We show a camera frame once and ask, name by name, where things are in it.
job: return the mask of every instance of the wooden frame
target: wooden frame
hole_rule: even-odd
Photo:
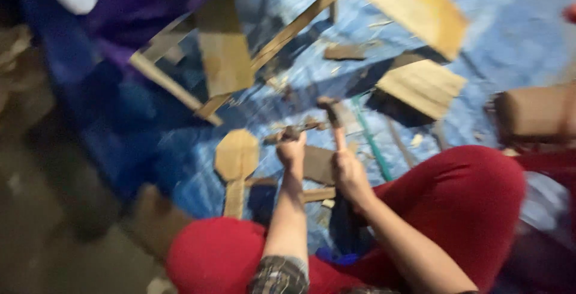
[[[252,78],[251,80],[247,78],[247,75],[245,74],[247,71],[244,66],[248,66],[248,63],[244,63],[248,62],[243,60],[245,57],[234,55],[234,58],[231,58],[231,54],[227,54],[227,58],[223,60],[220,59],[219,62],[234,63],[234,68],[231,71],[234,72],[234,75],[225,75],[228,78],[224,79],[228,80],[224,83],[222,82],[221,77],[215,77],[218,70],[214,69],[213,66],[211,67],[210,63],[208,62],[209,59],[214,58],[213,54],[215,54],[215,52],[209,50],[209,45],[211,45],[214,39],[220,43],[219,50],[231,47],[234,50],[237,50],[236,53],[243,54],[244,51],[248,53],[248,47],[247,44],[244,43],[245,37],[240,37],[238,34],[240,25],[237,23],[237,16],[228,16],[228,25],[218,25],[221,26],[220,28],[217,28],[220,31],[215,33],[214,26],[210,25],[210,23],[216,23],[215,21],[221,23],[220,21],[223,20],[223,17],[212,16],[210,14],[210,9],[201,10],[199,12],[201,14],[199,17],[188,16],[186,18],[179,18],[169,24],[154,38],[152,38],[152,40],[150,40],[150,47],[148,49],[142,52],[140,52],[140,50],[135,52],[130,58],[130,63],[144,76],[148,77],[148,79],[154,81],[156,84],[159,84],[170,94],[174,95],[174,97],[189,107],[189,109],[191,109],[196,115],[216,126],[219,126],[223,123],[223,121],[214,113],[219,109],[220,106],[224,105],[228,101],[232,95],[232,92],[250,87],[251,84],[254,83],[254,75],[256,72],[267,62],[269,62],[269,60],[272,59],[286,44],[288,44],[288,42],[294,39],[324,9],[329,8],[330,20],[334,23],[337,16],[337,1],[338,0],[314,1],[293,22],[291,22],[282,31],[280,31],[276,37],[274,37],[273,40],[266,44],[250,62],[249,75]],[[226,10],[227,13],[225,15],[229,15],[230,12],[235,11],[235,9],[230,7],[229,2],[227,2]],[[227,93],[221,93],[223,88],[209,88],[212,91],[215,91],[214,93],[220,94],[212,95],[212,97],[205,104],[202,104],[196,97],[192,96],[189,92],[187,92],[155,65],[155,62],[169,53],[170,49],[178,48],[178,42],[184,39],[186,34],[188,34],[195,27],[200,29],[200,35],[204,33],[202,31],[203,27],[207,28],[206,30],[208,30],[208,28],[210,29],[210,32],[205,32],[205,36],[207,39],[209,39],[209,41],[206,41],[204,44],[200,44],[200,50],[203,54],[203,63],[205,68],[207,64],[209,68],[212,68],[211,70],[207,71],[207,75],[210,75],[210,77],[207,77],[207,84],[219,84],[219,86],[232,85],[235,88],[233,91]],[[211,58],[207,56],[207,53],[212,53]]]

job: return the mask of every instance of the blue tarp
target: blue tarp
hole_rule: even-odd
[[[250,50],[255,53],[314,0],[237,0]],[[454,0],[471,20],[461,55],[446,64],[465,77],[459,97],[451,105],[443,128],[452,145],[483,144],[497,146],[494,129],[483,112],[489,95],[519,86],[546,85],[566,64],[570,46],[563,37],[561,9],[573,0]],[[347,99],[369,91],[404,50],[433,55],[424,44],[400,25],[370,26],[388,18],[366,0],[339,0],[336,25],[327,21],[327,11],[319,15],[258,74],[254,87],[234,94],[233,102],[217,112],[226,122],[212,127],[195,119],[186,107],[140,73],[125,66],[113,48],[134,50],[121,33],[103,34],[94,29],[100,18],[77,18],[54,0],[22,0],[26,18],[39,34],[46,49],[55,90],[67,105],[69,114],[90,153],[111,181],[113,190],[124,200],[134,197],[143,182],[153,182],[165,194],[194,217],[220,216],[224,183],[213,169],[214,149],[234,128],[247,128],[262,138],[275,132],[276,125],[301,122],[306,115],[323,118],[314,107],[320,95]],[[119,18],[153,27],[162,26],[145,13],[114,9]],[[102,12],[103,20],[114,17]],[[162,23],[174,14],[162,13]],[[132,29],[129,25],[120,27]],[[329,43],[365,44],[367,59],[362,62],[333,62],[323,59]],[[195,32],[181,42],[185,59],[176,67],[163,60],[158,65],[191,93],[206,99],[204,73]],[[264,71],[272,72],[280,82],[291,84],[297,101],[286,102],[263,84]],[[370,94],[362,97],[368,101]],[[389,163],[395,178],[408,170],[400,150],[393,143],[381,111],[394,114],[394,123],[403,143],[409,145],[414,135],[423,142],[410,151],[422,161],[438,153],[430,125],[421,125],[416,116],[390,106],[367,104],[362,113],[369,123],[376,143]],[[359,150],[370,153],[361,133],[349,135]],[[310,131],[308,143],[333,149],[329,131]],[[375,161],[364,162],[370,182],[383,182]],[[260,165],[255,176],[281,177],[282,167],[274,147],[261,147]],[[305,188],[319,187],[306,181]],[[253,188],[247,194],[244,218],[266,222],[274,205],[275,189]],[[330,212],[319,203],[306,205],[309,217],[308,243],[311,251],[319,247],[337,247],[337,252],[359,251],[349,241],[339,241],[327,229]]]

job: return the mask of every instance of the hammer head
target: hammer head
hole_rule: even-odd
[[[316,105],[328,113],[328,120],[333,128],[342,128],[342,120],[338,110],[339,100],[321,96],[316,99]]]

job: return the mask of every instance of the hand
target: hand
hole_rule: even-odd
[[[283,141],[276,145],[276,154],[284,167],[293,167],[295,164],[304,164],[304,146],[306,145],[306,132],[300,134],[298,141]]]
[[[364,208],[376,198],[364,166],[349,150],[334,153],[332,169],[336,187],[352,202],[355,209]]]

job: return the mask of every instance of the concrete floor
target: concrete floor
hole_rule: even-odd
[[[0,293],[174,293],[76,140],[43,122],[53,114],[46,82],[0,114]]]

